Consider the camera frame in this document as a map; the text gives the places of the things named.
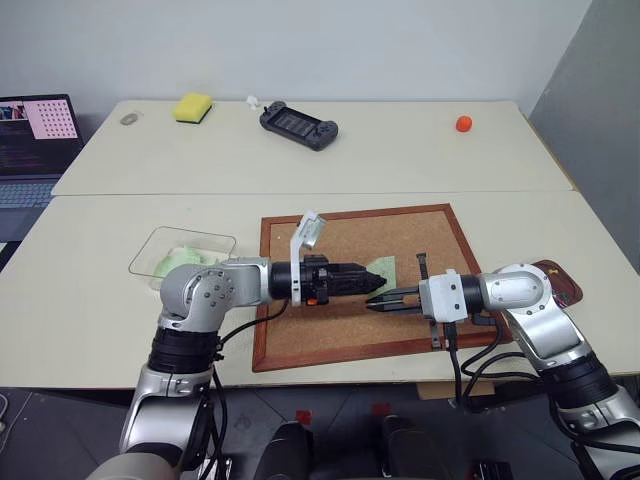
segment laptop keyboard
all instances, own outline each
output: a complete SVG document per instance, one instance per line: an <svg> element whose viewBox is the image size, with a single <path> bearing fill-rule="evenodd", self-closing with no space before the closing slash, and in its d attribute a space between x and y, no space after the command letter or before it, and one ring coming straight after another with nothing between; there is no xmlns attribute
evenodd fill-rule
<svg viewBox="0 0 640 480"><path fill-rule="evenodd" d="M46 207L54 183L0 184L0 208Z"/></svg>

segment orange ball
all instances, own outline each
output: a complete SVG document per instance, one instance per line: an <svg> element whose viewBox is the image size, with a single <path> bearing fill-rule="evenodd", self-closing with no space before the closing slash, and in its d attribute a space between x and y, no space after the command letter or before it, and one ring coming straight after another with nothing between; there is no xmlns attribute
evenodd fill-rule
<svg viewBox="0 0 640 480"><path fill-rule="evenodd" d="M469 130L471 130L472 123L473 122L471 120L471 117L462 115L458 117L458 121L456 122L456 130L458 130L459 132L468 132Z"/></svg>

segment gray wall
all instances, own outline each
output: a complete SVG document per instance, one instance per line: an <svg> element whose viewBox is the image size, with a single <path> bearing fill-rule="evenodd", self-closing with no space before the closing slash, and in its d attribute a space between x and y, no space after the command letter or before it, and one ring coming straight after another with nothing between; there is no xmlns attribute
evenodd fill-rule
<svg viewBox="0 0 640 480"><path fill-rule="evenodd" d="M594 0L530 118L640 272L640 1Z"/></svg>
<svg viewBox="0 0 640 480"><path fill-rule="evenodd" d="M527 114L590 0L5 0L0 96L513 99Z"/></svg>

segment cork board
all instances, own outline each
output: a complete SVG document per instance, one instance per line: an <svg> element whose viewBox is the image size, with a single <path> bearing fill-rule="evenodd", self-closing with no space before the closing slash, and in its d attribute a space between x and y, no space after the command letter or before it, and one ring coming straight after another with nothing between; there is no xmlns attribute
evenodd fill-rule
<svg viewBox="0 0 640 480"><path fill-rule="evenodd" d="M417 285L420 269L416 253L420 252L427 253L430 275L444 273L447 268L461 274L480 273L449 204L321 216L327 225L316 248L308 253L323 254L332 263L365 266L376 258L395 256L397 287ZM289 240L301 218L263 218L260 255L274 262L288 261ZM257 325L253 371L431 351L426 319L419 314L373 312L366 309L366 299L366 295L332 297L329 305L290 307L280 317ZM257 316L280 307L280 302L259 307ZM458 332L461 348L487 345L495 336L494 328L476 327L470 321L459 324Z"/></svg>

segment laptop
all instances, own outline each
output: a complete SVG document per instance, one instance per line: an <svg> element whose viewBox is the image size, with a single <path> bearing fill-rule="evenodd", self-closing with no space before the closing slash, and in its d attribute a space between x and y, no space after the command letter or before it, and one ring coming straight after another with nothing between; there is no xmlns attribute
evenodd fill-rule
<svg viewBox="0 0 640 480"><path fill-rule="evenodd" d="M0 97L0 242L24 238L83 146L68 95Z"/></svg>

